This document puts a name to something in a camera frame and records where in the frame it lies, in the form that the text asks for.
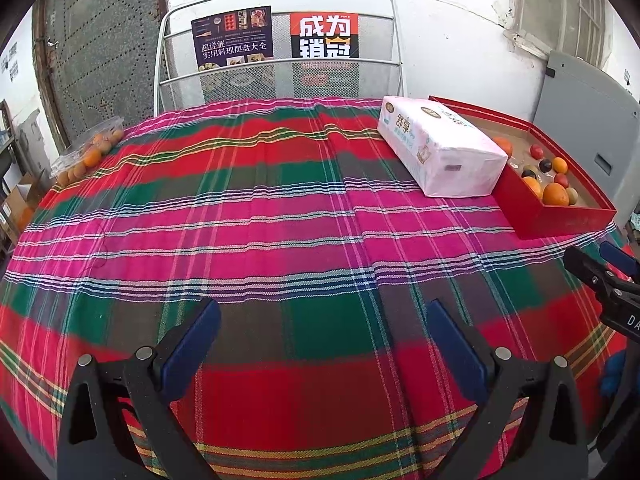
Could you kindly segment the blue gloved right hand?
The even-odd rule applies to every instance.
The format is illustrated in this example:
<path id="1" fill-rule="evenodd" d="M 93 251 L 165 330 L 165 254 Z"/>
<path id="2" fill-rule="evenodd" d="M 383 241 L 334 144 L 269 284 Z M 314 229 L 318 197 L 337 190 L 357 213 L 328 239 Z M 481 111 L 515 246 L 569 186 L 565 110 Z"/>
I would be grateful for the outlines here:
<path id="1" fill-rule="evenodd" d="M 620 388 L 620 381 L 624 371 L 626 361 L 626 351 L 620 350 L 610 356 L 603 369 L 602 377 L 600 380 L 600 395 L 605 398 L 614 396 L 618 388 Z"/>

